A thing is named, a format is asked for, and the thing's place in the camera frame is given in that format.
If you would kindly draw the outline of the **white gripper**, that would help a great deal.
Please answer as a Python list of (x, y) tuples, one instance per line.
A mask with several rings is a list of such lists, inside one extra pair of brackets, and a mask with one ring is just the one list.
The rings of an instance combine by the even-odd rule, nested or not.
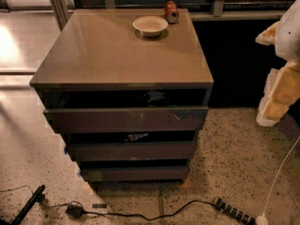
[(300, 0), (256, 38), (264, 46), (274, 45), (276, 55), (286, 61), (281, 69), (272, 68), (267, 76), (256, 122), (272, 127), (300, 98)]

